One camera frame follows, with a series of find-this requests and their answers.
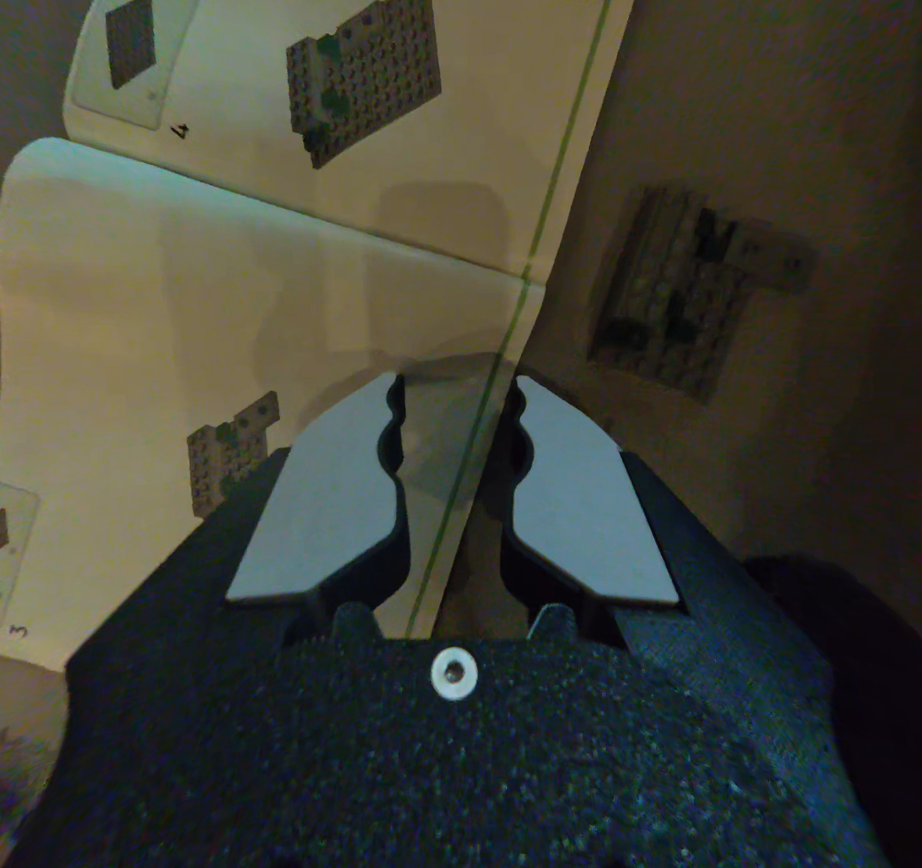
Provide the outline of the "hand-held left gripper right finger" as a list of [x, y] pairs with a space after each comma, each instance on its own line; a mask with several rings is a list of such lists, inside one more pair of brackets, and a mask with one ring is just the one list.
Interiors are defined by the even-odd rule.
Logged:
[[501, 578], [530, 615], [549, 604], [674, 610], [680, 594], [623, 450], [530, 376], [510, 391], [512, 482]]

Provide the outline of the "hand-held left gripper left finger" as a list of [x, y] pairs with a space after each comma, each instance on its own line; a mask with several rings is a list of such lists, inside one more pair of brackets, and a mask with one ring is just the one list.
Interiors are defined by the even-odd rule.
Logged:
[[238, 569], [228, 603], [358, 602], [377, 610], [409, 576], [405, 379], [385, 372], [295, 438]]

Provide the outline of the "grey brick plate build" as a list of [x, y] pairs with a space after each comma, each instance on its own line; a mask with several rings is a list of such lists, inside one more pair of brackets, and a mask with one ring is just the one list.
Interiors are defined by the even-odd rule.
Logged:
[[806, 238], [727, 216], [685, 184], [646, 186], [588, 358], [706, 404], [751, 298], [804, 293], [819, 259]]

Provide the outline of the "brick instruction booklet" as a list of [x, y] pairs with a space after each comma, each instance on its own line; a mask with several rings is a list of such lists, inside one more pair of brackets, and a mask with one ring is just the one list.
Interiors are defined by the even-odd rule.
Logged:
[[197, 523], [186, 440], [267, 391], [270, 448], [406, 374], [432, 632], [635, 0], [432, 0], [442, 91], [314, 170], [286, 49], [376, 0], [92, 0], [64, 138], [2, 186], [2, 655], [60, 670]]

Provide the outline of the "grey desk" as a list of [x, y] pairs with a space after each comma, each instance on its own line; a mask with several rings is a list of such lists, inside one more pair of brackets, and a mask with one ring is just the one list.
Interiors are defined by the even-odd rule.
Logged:
[[[636, 0], [525, 366], [623, 436], [842, 666], [847, 763], [920, 866], [920, 0]], [[582, 354], [640, 182], [824, 249], [707, 409]]]

